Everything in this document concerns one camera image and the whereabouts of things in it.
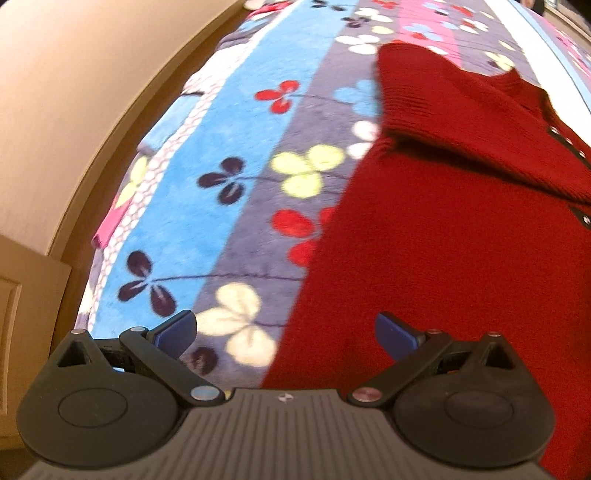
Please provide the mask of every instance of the yellow flower pattern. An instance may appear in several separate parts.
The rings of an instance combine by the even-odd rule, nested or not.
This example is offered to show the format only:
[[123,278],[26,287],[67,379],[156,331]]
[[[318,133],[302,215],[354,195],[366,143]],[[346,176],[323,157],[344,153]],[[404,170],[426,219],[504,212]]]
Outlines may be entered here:
[[377,33],[378,35],[390,35],[394,33],[394,30],[388,27],[383,27],[382,25],[374,25],[371,31],[373,33]]
[[484,52],[484,55],[489,57],[500,69],[505,70],[506,72],[510,71],[513,67],[515,67],[515,63],[513,60],[508,58],[507,56],[501,53],[491,53],[490,51]]
[[509,45],[507,42],[499,40],[499,43],[501,44],[501,46],[505,47],[507,50],[515,51],[515,49],[511,45]]
[[121,194],[119,195],[119,198],[117,198],[115,208],[119,208],[121,205],[127,202],[127,200],[134,196],[135,191],[146,175],[147,169],[148,157],[142,156],[138,158],[134,167],[131,169],[131,173],[129,174],[129,183],[123,188],[123,190],[121,190]]
[[283,191],[291,197],[306,199],[322,191],[321,172],[332,170],[345,159],[341,148],[332,145],[315,145],[305,155],[282,152],[271,160],[271,168],[288,175],[283,181]]

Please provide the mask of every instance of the bed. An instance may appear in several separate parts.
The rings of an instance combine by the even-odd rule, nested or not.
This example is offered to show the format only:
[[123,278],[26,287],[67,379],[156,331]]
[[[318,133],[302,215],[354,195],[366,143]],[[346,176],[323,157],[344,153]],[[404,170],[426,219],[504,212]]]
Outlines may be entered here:
[[191,309],[200,335],[181,360],[226,390],[258,387],[378,133],[375,54],[400,41],[482,74],[516,68],[591,144],[591,56],[514,0],[269,2],[138,146],[76,326],[112,338]]

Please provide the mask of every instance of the red flower pattern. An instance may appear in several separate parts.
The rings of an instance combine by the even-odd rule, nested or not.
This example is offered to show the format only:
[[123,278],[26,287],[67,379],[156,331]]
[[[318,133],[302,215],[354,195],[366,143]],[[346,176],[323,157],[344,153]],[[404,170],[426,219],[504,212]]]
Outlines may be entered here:
[[261,90],[255,94],[256,100],[275,100],[271,104],[271,112],[281,115],[291,108],[293,103],[286,96],[300,88],[300,82],[296,80],[286,80],[279,84],[278,90]]
[[462,14],[466,15],[467,17],[474,16],[474,10],[472,10],[468,7],[461,7],[460,5],[452,5],[452,8],[454,8],[457,11],[461,12]]
[[252,17],[257,15],[266,14],[270,12],[278,12],[279,10],[283,10],[286,7],[289,7],[291,2],[280,2],[278,4],[271,4],[271,5],[264,5],[259,8],[259,10],[255,10],[254,12],[250,13],[247,16],[247,20],[250,20]]
[[391,0],[373,0],[373,2],[384,8],[389,8],[390,10],[398,6],[398,2],[394,2]]
[[[320,229],[324,229],[335,207],[327,207],[320,211],[318,220]],[[317,228],[314,222],[296,210],[277,210],[271,218],[272,227],[279,233],[293,238],[306,239],[294,245],[287,252],[287,258],[298,267],[307,268],[316,250],[320,235],[315,235]]]

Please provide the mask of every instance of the blue stripe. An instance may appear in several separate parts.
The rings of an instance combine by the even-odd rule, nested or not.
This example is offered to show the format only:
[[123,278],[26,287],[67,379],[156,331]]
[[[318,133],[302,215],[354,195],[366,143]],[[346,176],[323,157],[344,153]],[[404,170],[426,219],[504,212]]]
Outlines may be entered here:
[[140,147],[148,147],[155,152],[160,150],[162,145],[181,127],[198,101],[199,95],[178,97],[140,142]]
[[[117,300],[119,288],[137,279],[125,265],[132,251],[142,250],[149,256],[151,278],[211,272],[255,182],[244,181],[241,199],[221,206],[217,202],[221,187],[202,189],[196,180],[220,171],[226,157],[244,160],[243,177],[261,174],[300,104],[298,95],[307,91],[343,28],[341,18],[354,9],[349,6],[337,12],[310,8],[309,1],[294,4],[287,18],[266,34],[227,79],[202,123],[172,158],[151,203],[121,248],[102,294],[94,337],[116,336],[133,325],[152,328],[162,321],[149,307],[148,289],[126,303]],[[255,100],[254,95],[277,89],[285,80],[296,80],[300,87],[291,98],[291,109],[276,115],[269,111],[270,101]],[[205,279],[185,279],[162,285],[172,292],[179,310],[193,306],[204,283]]]
[[524,6],[520,3],[515,2],[515,0],[508,0],[509,3],[513,4],[513,7],[519,12],[519,14],[525,19],[527,23],[536,31],[536,33],[545,41],[545,43],[549,46],[550,50],[554,53],[560,64],[564,67],[566,72],[569,76],[573,79],[575,87],[579,91],[585,105],[587,106],[587,110],[591,112],[591,93],[587,89],[584,81],[579,76],[578,72],[574,69],[569,59],[560,51],[556,43],[548,36],[548,34],[544,31],[541,25],[532,17],[530,13]]

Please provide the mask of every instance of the metal screw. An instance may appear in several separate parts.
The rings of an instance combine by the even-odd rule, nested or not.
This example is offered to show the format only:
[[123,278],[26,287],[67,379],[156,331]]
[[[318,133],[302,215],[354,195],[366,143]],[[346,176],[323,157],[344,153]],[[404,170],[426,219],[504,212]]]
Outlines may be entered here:
[[353,398],[363,403],[371,403],[382,398],[382,393],[377,388],[360,387],[353,392]]
[[220,391],[211,385],[201,385],[191,390],[191,396],[199,401],[215,400],[219,394]]

